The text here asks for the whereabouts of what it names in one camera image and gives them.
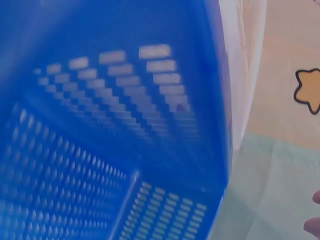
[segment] blue plastic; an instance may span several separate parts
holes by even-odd
[[[205,239],[232,149],[218,1],[31,2],[3,75],[0,236]]]

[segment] white plastic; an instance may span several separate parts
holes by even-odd
[[[229,60],[233,148],[245,134],[258,77],[267,0],[219,0]]]

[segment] star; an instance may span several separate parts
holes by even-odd
[[[294,100],[306,104],[310,113],[316,115],[320,111],[320,70],[298,70],[295,77],[299,86],[294,91]]]

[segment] mint green surface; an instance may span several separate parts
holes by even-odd
[[[304,222],[320,216],[320,151],[247,133],[209,239],[314,240]]]

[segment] finger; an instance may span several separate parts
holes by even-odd
[[[314,217],[306,221],[303,229],[320,239],[320,217]]]
[[[316,191],[313,194],[312,200],[316,203],[316,204],[320,204],[320,190]]]

